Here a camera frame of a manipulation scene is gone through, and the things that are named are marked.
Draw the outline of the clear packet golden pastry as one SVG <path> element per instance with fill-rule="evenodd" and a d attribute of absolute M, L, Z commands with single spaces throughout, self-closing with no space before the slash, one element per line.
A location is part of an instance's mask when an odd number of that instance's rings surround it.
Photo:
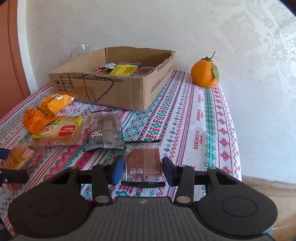
<path fill-rule="evenodd" d="M 43 159 L 43 153 L 30 143 L 18 144 L 10 150 L 9 156 L 1 161 L 1 168 L 11 170 L 26 170 L 30 175 Z M 21 184 L 3 184 L 6 192 L 16 192 Z"/>

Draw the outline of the yellow toast slices packet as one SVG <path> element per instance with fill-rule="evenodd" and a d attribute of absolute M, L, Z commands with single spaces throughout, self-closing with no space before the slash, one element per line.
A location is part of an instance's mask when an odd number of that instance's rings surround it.
<path fill-rule="evenodd" d="M 80 144 L 84 131 L 84 118 L 81 115 L 64 117 L 47 124 L 30 141 L 37 147 L 71 146 Z"/>

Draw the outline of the red silver small packet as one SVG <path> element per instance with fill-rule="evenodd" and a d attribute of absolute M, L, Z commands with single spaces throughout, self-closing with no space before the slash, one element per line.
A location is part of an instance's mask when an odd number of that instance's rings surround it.
<path fill-rule="evenodd" d="M 97 67 L 95 69 L 95 72 L 106 72 L 106 71 L 111 71 L 114 69 L 114 67 L 116 66 L 115 63 L 108 63 L 108 64 L 105 64 L 105 65 L 101 65 L 99 67 Z"/>

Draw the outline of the orange with green leaf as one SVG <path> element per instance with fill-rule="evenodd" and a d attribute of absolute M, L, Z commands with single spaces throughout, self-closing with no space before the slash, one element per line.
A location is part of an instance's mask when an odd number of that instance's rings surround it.
<path fill-rule="evenodd" d="M 219 82 L 219 70 L 214 64 L 211 57 L 204 57 L 196 62 L 191 68 L 192 81 L 199 87 L 210 88 L 215 86 Z"/>

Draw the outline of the yellow orange bread packet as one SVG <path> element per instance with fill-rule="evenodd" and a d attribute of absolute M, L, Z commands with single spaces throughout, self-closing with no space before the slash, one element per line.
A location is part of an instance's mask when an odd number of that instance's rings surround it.
<path fill-rule="evenodd" d="M 44 97 L 37 106 L 37 109 L 44 114 L 56 115 L 63 108 L 71 104 L 74 96 L 67 94 L 51 94 Z"/>

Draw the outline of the clear glass cup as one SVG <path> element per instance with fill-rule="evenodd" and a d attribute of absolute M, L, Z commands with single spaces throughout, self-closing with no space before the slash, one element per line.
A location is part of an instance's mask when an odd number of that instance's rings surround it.
<path fill-rule="evenodd" d="M 82 57 L 90 52 L 95 51 L 95 44 L 94 43 L 88 43 L 88 44 L 82 44 L 80 46 L 77 46 L 72 52 L 71 52 L 71 59 L 74 60 L 76 58 Z"/>

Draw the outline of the brown wooden door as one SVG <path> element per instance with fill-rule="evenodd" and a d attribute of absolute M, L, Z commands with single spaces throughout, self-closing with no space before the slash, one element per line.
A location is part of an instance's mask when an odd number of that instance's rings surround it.
<path fill-rule="evenodd" d="M 1 1 L 1 117 L 31 94 L 19 47 L 17 7 L 18 1 Z"/>

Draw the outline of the black red beef jerky packet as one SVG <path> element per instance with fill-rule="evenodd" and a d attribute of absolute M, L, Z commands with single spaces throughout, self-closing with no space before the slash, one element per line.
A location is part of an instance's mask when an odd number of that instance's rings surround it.
<path fill-rule="evenodd" d="M 133 73 L 132 75 L 147 75 L 149 74 L 151 71 L 154 70 L 154 67 L 148 67 L 148 66 L 141 66 L 138 67 Z"/>

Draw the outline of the clear packet brown meat slices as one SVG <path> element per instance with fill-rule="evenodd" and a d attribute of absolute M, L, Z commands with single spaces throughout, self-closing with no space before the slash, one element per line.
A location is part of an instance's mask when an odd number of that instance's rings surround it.
<path fill-rule="evenodd" d="M 166 185 L 162 174 L 160 140 L 125 143 L 125 178 L 121 185 L 134 188 L 159 188 Z"/>

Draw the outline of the embroidered patterned tablecloth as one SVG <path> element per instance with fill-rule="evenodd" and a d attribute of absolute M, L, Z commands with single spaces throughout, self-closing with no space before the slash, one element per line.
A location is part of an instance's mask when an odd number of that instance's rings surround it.
<path fill-rule="evenodd" d="M 1 119 L 1 148 L 10 149 L 30 138 L 31 134 L 23 126 L 24 111 L 36 107 L 43 97 L 52 93 L 52 85 L 44 85 Z M 73 102 L 58 115 L 81 115 L 86 119 L 91 112 L 103 109 L 107 107 Z M 88 170 L 98 163 L 111 163 L 120 155 L 117 150 L 85 152 L 89 124 L 90 119 L 85 124 L 87 129 L 81 145 L 41 149 L 43 159 L 15 194 L 1 188 L 1 220 L 12 235 L 8 207 L 15 197 L 70 166 Z M 192 83 L 189 73 L 175 70 L 146 111 L 123 111 L 122 130 L 125 141 L 161 140 L 161 158 L 169 157 L 175 165 L 189 165 L 202 171 L 216 166 L 242 179 L 236 132 L 221 84 L 201 88 Z M 170 196 L 173 199 L 176 193 L 176 188 L 168 184 L 142 189 L 121 186 L 119 182 L 109 186 L 109 190 L 113 200 L 117 196 Z"/>

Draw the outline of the yellow snack packet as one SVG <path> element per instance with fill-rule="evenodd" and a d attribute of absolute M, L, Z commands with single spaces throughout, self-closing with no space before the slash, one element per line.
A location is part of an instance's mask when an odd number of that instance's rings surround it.
<path fill-rule="evenodd" d="M 111 76 L 130 76 L 132 75 L 136 69 L 140 66 L 139 62 L 136 63 L 128 63 L 128 62 L 121 62 L 112 69 L 109 73 Z"/>

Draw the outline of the orange wrapper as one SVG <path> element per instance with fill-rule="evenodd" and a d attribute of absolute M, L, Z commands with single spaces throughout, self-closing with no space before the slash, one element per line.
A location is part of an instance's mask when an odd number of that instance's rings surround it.
<path fill-rule="evenodd" d="M 29 132 L 36 135 L 47 124 L 60 118 L 62 118 L 62 116 L 43 114 L 40 110 L 35 108 L 27 108 L 23 115 L 23 124 Z"/>

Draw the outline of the brown cardboard box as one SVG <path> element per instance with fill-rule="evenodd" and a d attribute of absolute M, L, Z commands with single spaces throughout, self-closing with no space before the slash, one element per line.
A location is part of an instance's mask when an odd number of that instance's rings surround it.
<path fill-rule="evenodd" d="M 56 93 L 70 93 L 77 101 L 143 111 L 170 79 L 175 55 L 171 50 L 108 47 L 58 67 L 49 73 L 49 79 Z M 95 70 L 108 63 L 139 63 L 151 70 L 130 76 Z"/>

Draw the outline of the clear packet dark brown cake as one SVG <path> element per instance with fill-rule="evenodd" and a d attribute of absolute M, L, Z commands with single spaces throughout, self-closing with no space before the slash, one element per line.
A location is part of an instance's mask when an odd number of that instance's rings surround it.
<path fill-rule="evenodd" d="M 111 109 L 91 113 L 88 143 L 85 151 L 94 149 L 123 149 L 122 110 Z"/>

